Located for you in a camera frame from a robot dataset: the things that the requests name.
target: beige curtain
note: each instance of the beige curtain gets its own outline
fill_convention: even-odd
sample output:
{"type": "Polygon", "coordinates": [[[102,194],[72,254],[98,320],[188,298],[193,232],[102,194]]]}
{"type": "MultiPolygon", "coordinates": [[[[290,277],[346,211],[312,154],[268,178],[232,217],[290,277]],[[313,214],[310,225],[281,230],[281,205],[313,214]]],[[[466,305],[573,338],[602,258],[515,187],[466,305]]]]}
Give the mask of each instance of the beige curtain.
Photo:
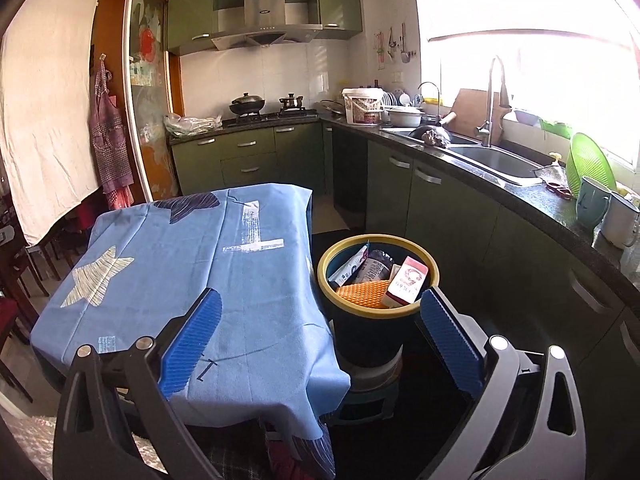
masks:
{"type": "Polygon", "coordinates": [[[32,245],[98,189],[87,123],[96,3],[26,0],[2,39],[0,152],[32,245]]]}

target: blue ridged pad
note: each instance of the blue ridged pad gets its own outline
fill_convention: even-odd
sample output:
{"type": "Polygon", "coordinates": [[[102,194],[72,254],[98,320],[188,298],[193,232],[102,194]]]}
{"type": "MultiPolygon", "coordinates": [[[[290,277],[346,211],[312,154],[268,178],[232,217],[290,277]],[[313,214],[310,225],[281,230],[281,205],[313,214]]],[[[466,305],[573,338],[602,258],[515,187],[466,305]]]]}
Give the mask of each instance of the blue ridged pad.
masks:
{"type": "Polygon", "coordinates": [[[221,316],[222,299],[210,290],[162,356],[158,388],[167,400],[186,386],[221,316]]]}
{"type": "Polygon", "coordinates": [[[477,399],[484,388],[482,357],[431,289],[422,295],[420,316],[456,386],[477,399]]]}

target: plastic bag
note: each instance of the plastic bag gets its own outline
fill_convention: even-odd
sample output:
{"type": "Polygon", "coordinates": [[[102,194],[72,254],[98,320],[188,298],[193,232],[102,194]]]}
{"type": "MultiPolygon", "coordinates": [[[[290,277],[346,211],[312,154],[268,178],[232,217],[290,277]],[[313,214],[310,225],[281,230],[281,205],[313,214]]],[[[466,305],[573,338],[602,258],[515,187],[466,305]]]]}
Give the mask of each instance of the plastic bag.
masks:
{"type": "Polygon", "coordinates": [[[222,116],[207,117],[180,117],[178,114],[164,116],[164,126],[176,137],[184,137],[195,134],[203,134],[222,127],[222,116]]]}

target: stainless steel range hood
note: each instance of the stainless steel range hood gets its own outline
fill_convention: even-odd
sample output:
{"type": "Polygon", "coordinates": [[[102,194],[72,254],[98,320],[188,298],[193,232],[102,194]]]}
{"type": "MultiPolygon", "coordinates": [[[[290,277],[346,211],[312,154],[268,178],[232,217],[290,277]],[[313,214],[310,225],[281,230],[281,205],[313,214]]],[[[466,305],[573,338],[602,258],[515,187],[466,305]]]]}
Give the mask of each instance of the stainless steel range hood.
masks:
{"type": "Polygon", "coordinates": [[[322,25],[286,24],[285,0],[244,0],[244,27],[218,32],[211,41],[218,50],[279,43],[309,43],[322,25]]]}

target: cutting board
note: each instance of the cutting board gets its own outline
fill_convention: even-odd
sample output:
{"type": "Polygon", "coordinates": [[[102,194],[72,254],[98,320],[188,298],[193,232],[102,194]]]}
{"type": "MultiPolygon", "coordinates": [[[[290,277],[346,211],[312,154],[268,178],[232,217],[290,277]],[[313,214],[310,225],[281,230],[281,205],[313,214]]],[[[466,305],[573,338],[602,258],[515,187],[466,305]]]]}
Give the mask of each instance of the cutting board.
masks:
{"type": "MultiPolygon", "coordinates": [[[[501,119],[511,111],[510,108],[500,108],[499,103],[500,94],[494,92],[494,113],[492,114],[494,122],[493,144],[500,142],[502,137],[501,119]]],[[[476,127],[482,126],[486,118],[486,90],[461,88],[451,111],[456,113],[456,118],[449,123],[447,130],[465,137],[481,140],[481,137],[476,136],[476,127]]]]}

